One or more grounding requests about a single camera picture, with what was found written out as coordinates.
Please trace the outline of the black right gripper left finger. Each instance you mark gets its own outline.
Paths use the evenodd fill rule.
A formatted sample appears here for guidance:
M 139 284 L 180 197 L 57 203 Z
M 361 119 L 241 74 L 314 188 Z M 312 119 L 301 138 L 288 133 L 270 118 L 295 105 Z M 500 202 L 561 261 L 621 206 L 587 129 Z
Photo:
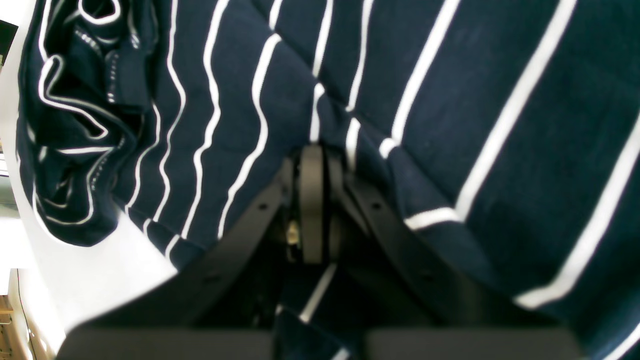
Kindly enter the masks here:
M 150 292 L 74 328 L 58 360 L 280 360 L 286 278 L 326 259 L 323 150 L 286 159 L 223 239 Z

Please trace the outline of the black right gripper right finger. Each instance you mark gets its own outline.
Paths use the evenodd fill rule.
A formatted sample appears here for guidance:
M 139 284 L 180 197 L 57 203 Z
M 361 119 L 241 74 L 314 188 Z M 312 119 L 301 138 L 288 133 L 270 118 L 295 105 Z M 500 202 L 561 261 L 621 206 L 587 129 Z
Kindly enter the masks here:
M 365 294 L 362 360 L 583 360 L 574 335 L 448 264 L 327 154 L 327 255 Z

